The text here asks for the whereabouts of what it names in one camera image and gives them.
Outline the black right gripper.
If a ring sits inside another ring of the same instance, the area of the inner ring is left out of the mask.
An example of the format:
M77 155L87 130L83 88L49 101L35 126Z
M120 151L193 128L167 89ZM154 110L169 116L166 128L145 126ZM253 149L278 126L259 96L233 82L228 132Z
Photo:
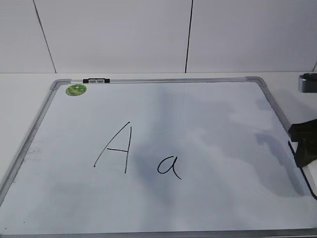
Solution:
M288 130L292 142L297 142L296 165L302 168L317 159L317 120L292 124Z

